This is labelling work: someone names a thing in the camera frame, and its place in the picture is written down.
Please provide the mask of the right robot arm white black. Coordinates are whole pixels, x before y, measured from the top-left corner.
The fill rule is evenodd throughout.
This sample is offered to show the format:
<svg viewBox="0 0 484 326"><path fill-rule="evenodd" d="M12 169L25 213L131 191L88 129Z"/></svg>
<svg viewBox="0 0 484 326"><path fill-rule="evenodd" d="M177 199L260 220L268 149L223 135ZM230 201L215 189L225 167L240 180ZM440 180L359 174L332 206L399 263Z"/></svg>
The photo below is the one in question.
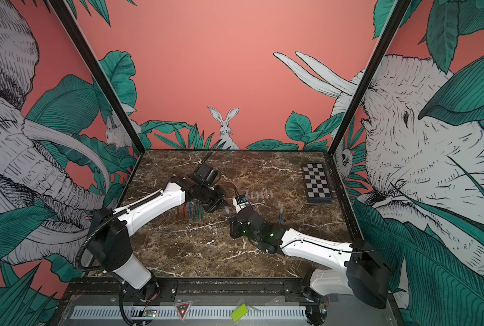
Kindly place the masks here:
<svg viewBox="0 0 484 326"><path fill-rule="evenodd" d="M236 215L230 236L242 236L270 255L301 258L322 268L307 277L307 288L318 296L353 295L368 306L387 305L391 267L377 249L363 239L339 243L303 234L285 224L265 220L238 192L232 199Z"/></svg>

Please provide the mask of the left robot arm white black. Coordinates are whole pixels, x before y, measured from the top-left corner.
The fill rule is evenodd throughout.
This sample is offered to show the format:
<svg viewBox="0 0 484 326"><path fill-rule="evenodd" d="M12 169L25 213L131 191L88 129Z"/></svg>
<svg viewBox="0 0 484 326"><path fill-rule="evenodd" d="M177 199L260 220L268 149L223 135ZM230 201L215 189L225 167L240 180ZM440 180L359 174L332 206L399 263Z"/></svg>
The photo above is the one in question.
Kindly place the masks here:
<svg viewBox="0 0 484 326"><path fill-rule="evenodd" d="M215 183L218 170L206 161L189 174L173 175L164 186L130 205L118 209L102 208L93 214L91 227L79 248L75 266L80 272L103 270L121 285L134 289L143 301L159 296L155 275L133 253L130 237L163 213L194 202L205 213L213 213L225 204L225 191Z"/></svg>

